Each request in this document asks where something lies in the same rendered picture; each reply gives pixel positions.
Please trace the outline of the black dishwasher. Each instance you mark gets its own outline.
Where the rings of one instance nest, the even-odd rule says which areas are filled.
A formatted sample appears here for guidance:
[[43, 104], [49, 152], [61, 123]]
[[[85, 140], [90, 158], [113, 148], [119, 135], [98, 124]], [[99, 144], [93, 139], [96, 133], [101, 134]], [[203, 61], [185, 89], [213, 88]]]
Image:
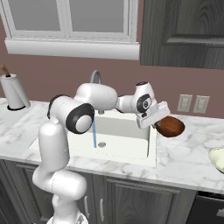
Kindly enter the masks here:
[[224, 194], [198, 191], [186, 224], [224, 224]]

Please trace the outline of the white framed window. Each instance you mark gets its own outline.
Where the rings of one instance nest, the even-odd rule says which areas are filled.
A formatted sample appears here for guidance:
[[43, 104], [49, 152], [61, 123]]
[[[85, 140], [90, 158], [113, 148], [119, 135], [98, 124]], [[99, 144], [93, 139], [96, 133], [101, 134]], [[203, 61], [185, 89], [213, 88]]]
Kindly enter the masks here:
[[138, 60], [138, 0], [0, 0], [10, 54]]

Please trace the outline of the white wall socket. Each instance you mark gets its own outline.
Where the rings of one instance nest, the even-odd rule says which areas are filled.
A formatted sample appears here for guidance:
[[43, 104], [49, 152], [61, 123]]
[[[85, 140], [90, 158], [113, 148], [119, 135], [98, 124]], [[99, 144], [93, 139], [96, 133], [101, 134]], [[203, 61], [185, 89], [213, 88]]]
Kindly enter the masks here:
[[178, 112], [188, 112], [191, 107], [192, 98], [190, 94], [181, 94], [178, 99]]
[[207, 111], [207, 105], [208, 105], [209, 99], [210, 99], [209, 96], [198, 95], [194, 103], [193, 112], [205, 114]]

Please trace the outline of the brown wooden bowl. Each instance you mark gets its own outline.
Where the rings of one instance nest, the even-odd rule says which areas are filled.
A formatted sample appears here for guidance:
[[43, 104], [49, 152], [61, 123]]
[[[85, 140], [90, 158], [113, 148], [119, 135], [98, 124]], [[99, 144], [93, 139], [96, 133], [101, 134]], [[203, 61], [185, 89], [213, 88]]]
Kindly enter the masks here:
[[164, 137], [177, 137], [185, 130], [185, 125], [173, 116], [167, 116], [155, 123], [157, 131]]

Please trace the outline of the white sink basin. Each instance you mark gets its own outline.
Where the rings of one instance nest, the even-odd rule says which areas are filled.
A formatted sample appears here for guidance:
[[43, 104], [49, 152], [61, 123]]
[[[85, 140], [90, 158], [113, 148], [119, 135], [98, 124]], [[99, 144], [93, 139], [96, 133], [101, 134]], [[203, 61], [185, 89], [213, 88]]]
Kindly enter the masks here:
[[68, 146], [73, 156], [97, 158], [134, 165], [156, 166], [157, 131], [152, 127], [139, 129], [135, 114], [121, 114], [115, 109], [103, 115], [95, 113], [96, 145], [93, 128], [82, 135], [60, 128], [55, 136], [46, 134], [48, 122], [41, 125], [31, 150], [42, 156], [55, 157]]

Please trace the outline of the dark grey base cupboard door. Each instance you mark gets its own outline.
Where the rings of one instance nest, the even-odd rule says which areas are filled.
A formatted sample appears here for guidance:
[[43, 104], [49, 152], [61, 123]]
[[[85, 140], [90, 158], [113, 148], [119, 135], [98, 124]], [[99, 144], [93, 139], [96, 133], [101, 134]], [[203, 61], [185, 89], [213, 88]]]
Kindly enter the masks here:
[[[46, 224], [53, 216], [53, 195], [39, 189], [32, 183], [32, 174], [37, 166], [34, 164], [15, 162], [14, 168], [17, 187], [31, 222], [34, 224]], [[88, 211], [90, 213], [89, 219], [87, 218], [87, 220], [89, 224], [96, 224], [92, 178], [90, 174], [85, 174], [83, 172], [81, 172], [80, 175], [87, 180], [87, 191], [85, 195], [77, 201], [77, 204], [80, 211], [86, 216], [84, 197], [87, 195]]]
[[0, 166], [0, 224], [21, 224], [17, 211], [4, 183], [3, 169]]
[[186, 224], [196, 195], [194, 190], [100, 175], [93, 176], [93, 185], [97, 224]]

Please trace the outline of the pale green bowl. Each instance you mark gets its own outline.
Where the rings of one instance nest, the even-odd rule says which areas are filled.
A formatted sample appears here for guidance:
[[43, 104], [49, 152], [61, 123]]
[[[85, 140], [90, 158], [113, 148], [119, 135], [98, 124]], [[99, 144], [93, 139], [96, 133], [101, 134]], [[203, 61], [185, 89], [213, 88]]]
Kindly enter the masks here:
[[215, 147], [208, 154], [211, 164], [224, 174], [224, 147]]

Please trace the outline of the blue water stream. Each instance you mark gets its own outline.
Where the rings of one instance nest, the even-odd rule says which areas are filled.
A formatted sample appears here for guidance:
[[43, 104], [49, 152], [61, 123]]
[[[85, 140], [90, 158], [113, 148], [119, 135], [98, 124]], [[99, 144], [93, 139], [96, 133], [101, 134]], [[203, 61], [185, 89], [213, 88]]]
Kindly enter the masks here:
[[96, 145], [96, 131], [95, 131], [95, 117], [93, 118], [93, 141], [94, 141], [94, 147], [97, 148], [97, 145]]

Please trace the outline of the dark grey wall cupboard door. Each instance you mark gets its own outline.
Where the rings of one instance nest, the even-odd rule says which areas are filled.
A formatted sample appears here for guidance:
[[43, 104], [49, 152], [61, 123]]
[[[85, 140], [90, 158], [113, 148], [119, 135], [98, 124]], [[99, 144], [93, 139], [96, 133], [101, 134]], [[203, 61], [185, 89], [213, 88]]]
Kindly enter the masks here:
[[224, 0], [144, 0], [140, 64], [224, 69]]

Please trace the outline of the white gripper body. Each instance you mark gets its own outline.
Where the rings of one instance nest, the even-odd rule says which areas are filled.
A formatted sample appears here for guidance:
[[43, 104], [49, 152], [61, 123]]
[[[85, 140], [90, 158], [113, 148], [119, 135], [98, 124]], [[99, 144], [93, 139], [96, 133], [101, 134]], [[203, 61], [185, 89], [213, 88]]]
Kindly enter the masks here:
[[166, 101], [156, 103], [147, 109], [143, 114], [136, 115], [136, 122], [140, 129], [145, 129], [150, 125], [154, 125], [156, 122], [164, 119], [170, 114], [168, 104]]

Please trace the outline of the grey curved tap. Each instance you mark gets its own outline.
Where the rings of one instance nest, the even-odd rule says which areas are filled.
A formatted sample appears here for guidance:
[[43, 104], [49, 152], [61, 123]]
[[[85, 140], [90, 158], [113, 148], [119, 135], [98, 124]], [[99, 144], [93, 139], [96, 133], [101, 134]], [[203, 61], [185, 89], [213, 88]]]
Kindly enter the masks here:
[[[98, 84], [102, 84], [102, 77], [98, 70], [94, 70], [90, 77], [90, 83], [94, 83], [95, 77], [98, 78]], [[98, 110], [99, 115], [103, 115], [105, 112], [103, 109]]]

